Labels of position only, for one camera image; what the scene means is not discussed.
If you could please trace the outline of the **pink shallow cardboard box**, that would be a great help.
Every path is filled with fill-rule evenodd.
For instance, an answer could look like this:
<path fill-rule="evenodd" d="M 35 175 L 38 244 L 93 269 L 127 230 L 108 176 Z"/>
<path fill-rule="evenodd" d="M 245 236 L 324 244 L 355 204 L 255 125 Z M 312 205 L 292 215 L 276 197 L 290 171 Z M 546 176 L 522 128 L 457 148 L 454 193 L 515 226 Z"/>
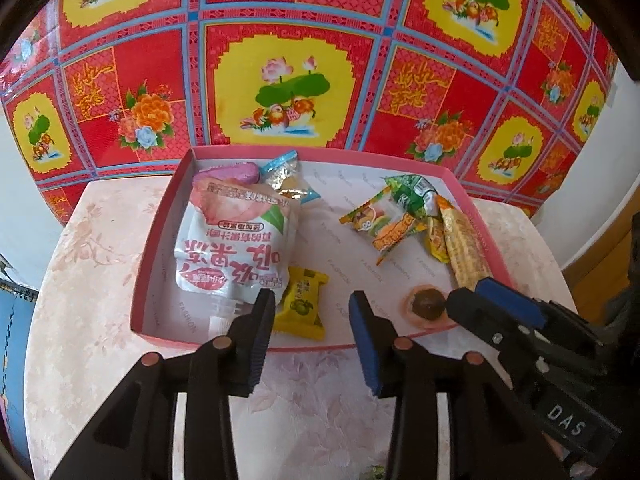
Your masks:
<path fill-rule="evenodd" d="M 130 330 L 165 346 L 193 349 L 213 338 L 209 297 L 190 294 L 176 284 L 174 246 L 189 203 L 191 180 L 201 169 L 256 162 L 262 165 L 285 153 L 283 146 L 209 145 L 191 148 L 180 160 L 160 200 L 142 254 L 130 310 Z M 409 323 L 402 306 L 412 292 L 437 288 L 450 292 L 457 283 L 449 266 L 423 247 L 420 237 L 404 240 L 378 261 L 370 242 L 338 220 L 382 190 L 396 174 L 420 174 L 457 210 L 462 211 L 480 239 L 491 275 L 505 285 L 512 280 L 494 239 L 460 182 L 446 168 L 393 156 L 332 148 L 300 148 L 300 169 L 319 198 L 303 206 L 292 253 L 294 266 L 326 274 L 320 290 L 320 316 L 326 336 L 312 341 L 274 335 L 273 351 L 347 349 L 354 344 L 348 322 L 348 298 L 355 290 L 367 294 L 371 306 L 386 316 L 401 335 L 424 335 Z"/>

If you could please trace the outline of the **red floral patterned sheet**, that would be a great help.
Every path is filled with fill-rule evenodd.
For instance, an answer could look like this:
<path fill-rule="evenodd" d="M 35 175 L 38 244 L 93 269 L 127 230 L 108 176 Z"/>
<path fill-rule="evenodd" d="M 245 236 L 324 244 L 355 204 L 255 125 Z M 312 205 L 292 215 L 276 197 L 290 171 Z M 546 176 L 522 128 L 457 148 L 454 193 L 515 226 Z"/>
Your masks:
<path fill-rule="evenodd" d="M 91 180 L 215 144 L 427 162 L 533 214 L 617 63 L 574 0 L 49 0 L 2 60 L 1 108 L 61 222 Z"/>

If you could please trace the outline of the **brown round jelly cup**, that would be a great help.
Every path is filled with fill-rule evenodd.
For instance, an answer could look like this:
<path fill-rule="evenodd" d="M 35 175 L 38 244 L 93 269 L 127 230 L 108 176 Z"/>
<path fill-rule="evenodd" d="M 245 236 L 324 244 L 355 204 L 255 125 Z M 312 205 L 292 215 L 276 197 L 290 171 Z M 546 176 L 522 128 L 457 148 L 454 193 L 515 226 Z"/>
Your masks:
<path fill-rule="evenodd" d="M 400 314 L 419 330 L 436 330 L 451 324 L 446 311 L 446 297 L 432 286 L 416 286 L 401 301 Z"/>

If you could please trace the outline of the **green pea snack packet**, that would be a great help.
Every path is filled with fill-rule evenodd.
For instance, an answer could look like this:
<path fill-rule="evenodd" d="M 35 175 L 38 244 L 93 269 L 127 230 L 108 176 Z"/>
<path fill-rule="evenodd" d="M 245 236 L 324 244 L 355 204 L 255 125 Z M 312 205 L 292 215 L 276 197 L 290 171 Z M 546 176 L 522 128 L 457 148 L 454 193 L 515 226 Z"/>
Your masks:
<path fill-rule="evenodd" d="M 436 188 L 426 177 L 420 174 L 401 174 L 385 177 L 384 182 L 390 187 L 396 204 L 414 218 L 425 220 L 428 217 L 439 217 Z"/>

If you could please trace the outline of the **white pink drink pouch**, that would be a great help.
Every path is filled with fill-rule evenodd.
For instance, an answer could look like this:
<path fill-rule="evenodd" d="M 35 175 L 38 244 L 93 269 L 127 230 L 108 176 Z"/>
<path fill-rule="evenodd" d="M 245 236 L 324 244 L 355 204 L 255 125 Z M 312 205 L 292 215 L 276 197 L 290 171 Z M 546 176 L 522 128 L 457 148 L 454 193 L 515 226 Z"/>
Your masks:
<path fill-rule="evenodd" d="M 265 184 L 216 178 L 192 183 L 174 249 L 176 283 L 227 304 L 251 304 L 266 288 L 281 300 L 300 203 Z"/>

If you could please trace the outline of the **yellow round jelly cup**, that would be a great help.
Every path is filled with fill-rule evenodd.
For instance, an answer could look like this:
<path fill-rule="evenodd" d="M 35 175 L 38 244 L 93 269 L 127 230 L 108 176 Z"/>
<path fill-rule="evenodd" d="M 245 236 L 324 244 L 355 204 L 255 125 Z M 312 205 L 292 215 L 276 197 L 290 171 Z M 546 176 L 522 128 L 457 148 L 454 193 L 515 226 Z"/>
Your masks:
<path fill-rule="evenodd" d="M 450 263 L 445 240 L 444 224 L 439 218 L 428 217 L 426 219 L 425 245 L 428 252 L 437 261 L 443 264 Z"/>

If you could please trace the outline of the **yellow corn stick packet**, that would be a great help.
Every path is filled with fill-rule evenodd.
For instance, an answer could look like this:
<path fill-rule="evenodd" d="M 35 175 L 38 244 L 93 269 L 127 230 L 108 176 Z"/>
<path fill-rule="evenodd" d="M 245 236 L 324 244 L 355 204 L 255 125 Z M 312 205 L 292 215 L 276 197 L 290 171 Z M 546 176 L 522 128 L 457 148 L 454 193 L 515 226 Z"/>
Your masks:
<path fill-rule="evenodd" d="M 449 200 L 437 195 L 436 203 L 457 284 L 460 288 L 474 290 L 480 280 L 492 277 L 480 239 L 466 214 L 452 206 Z"/>

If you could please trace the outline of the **yellow lemon candy packet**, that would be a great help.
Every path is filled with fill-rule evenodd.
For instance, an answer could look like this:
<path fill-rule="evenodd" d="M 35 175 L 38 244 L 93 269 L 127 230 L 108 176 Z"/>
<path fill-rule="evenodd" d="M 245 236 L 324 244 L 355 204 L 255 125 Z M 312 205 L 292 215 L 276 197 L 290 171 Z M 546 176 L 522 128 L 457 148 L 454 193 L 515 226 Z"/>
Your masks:
<path fill-rule="evenodd" d="M 273 330 L 277 333 L 322 341 L 326 329 L 320 316 L 320 289 L 329 283 L 321 272 L 290 266 L 290 280 L 276 314 Z"/>

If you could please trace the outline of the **blue clear candy packet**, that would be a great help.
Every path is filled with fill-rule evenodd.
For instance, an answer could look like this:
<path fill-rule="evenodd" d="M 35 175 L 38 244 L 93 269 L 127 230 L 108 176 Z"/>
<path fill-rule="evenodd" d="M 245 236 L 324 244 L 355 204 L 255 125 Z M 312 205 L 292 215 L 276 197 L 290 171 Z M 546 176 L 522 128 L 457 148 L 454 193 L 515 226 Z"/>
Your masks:
<path fill-rule="evenodd" d="M 306 204 L 318 200 L 320 194 L 305 180 L 298 153 L 295 150 L 271 159 L 259 168 L 260 182 L 269 185 L 280 195 Z"/>

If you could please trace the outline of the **purple pink snack packet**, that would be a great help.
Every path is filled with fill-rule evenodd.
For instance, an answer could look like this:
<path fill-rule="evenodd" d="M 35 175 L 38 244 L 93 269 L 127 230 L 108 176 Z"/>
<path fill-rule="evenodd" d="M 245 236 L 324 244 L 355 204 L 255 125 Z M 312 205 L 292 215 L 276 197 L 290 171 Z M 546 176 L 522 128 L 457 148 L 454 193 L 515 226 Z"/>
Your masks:
<path fill-rule="evenodd" d="M 217 179 L 239 184 L 255 184 L 259 182 L 260 168 L 254 162 L 235 162 L 230 165 L 213 166 L 194 174 L 192 183 L 206 179 Z"/>

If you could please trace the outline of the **orange fruit candy packet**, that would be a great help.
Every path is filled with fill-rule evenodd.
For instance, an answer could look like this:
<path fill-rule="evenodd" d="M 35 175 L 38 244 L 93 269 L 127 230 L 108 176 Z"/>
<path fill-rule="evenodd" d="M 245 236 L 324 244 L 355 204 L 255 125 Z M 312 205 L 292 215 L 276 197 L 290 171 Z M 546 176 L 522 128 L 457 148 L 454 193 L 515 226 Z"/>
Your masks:
<path fill-rule="evenodd" d="M 386 185 L 382 191 L 340 218 L 354 231 L 365 235 L 382 261 L 403 240 L 426 230 L 426 224 L 405 211 L 393 199 L 393 190 Z"/>

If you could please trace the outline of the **blue cabinet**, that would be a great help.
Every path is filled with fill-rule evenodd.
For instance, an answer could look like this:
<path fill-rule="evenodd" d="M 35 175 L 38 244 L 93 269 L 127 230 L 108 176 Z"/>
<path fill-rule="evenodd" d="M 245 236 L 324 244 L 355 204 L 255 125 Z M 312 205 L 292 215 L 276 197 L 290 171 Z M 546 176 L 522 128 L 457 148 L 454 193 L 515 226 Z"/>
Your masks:
<path fill-rule="evenodd" d="M 26 436 L 24 380 L 26 349 L 38 292 L 9 274 L 1 257 L 1 440 L 21 470 L 32 476 Z"/>

